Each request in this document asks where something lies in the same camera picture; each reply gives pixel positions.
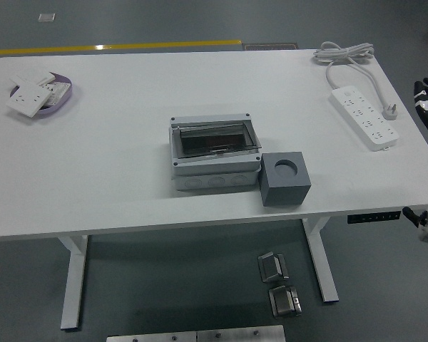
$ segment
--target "metal plate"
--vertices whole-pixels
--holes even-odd
[[[54,21],[54,18],[56,17],[55,13],[41,13],[38,17],[38,21],[44,22],[44,21]]]
[[[269,290],[272,314],[275,318],[301,315],[301,304],[294,286],[279,286]]]
[[[108,337],[106,342],[285,342],[283,326],[256,326],[182,333],[151,333]]]
[[[282,254],[269,252],[259,256],[258,268],[264,283],[289,279],[287,266]]]
[[[198,332],[198,342],[285,342],[283,326],[258,326],[205,330]]]
[[[197,342],[196,331],[108,337],[106,342]]]
[[[244,51],[266,51],[266,50],[297,50],[296,43],[262,43],[243,44]]]

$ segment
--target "table leg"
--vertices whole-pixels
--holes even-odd
[[[88,235],[59,237],[58,239],[71,252],[60,329],[77,328]]]
[[[320,230],[329,219],[330,217],[311,217],[302,220],[324,302],[339,301],[325,248],[323,248],[322,237],[320,236]]]

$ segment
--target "power plug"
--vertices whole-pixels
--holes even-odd
[[[384,110],[382,111],[382,116],[387,120],[395,120],[397,118],[397,105],[388,105],[387,107],[384,107]]]
[[[398,140],[398,133],[353,85],[334,89],[330,102],[370,150],[385,149]]]
[[[6,105],[32,118],[49,99],[52,91],[30,82],[22,82]]]

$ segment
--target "yellow floor stripe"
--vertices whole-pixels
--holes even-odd
[[[121,50],[134,48],[180,48],[191,46],[218,46],[241,44],[240,40],[228,41],[170,41],[166,43],[136,43],[136,44],[116,44],[116,45],[85,45],[85,46],[56,46],[48,48],[10,48],[0,50],[0,55],[31,54],[45,52],[67,52],[67,51],[101,51],[101,50]]]

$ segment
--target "power strip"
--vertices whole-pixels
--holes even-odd
[[[398,140],[398,133],[353,85],[334,89],[330,102],[370,150],[382,150]]]

